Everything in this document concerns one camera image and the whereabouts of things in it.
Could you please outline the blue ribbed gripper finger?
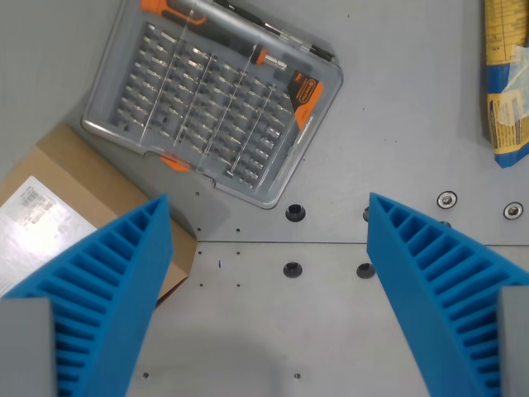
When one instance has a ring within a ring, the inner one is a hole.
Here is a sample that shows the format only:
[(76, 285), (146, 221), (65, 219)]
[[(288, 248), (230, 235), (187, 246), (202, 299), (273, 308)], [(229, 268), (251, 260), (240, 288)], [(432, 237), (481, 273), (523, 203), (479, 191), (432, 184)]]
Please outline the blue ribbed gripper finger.
[(58, 396), (123, 396), (173, 257), (165, 195), (86, 236), (6, 293), (52, 312)]
[(369, 196), (367, 253), (432, 396), (500, 396), (500, 290), (528, 273), (443, 222)]

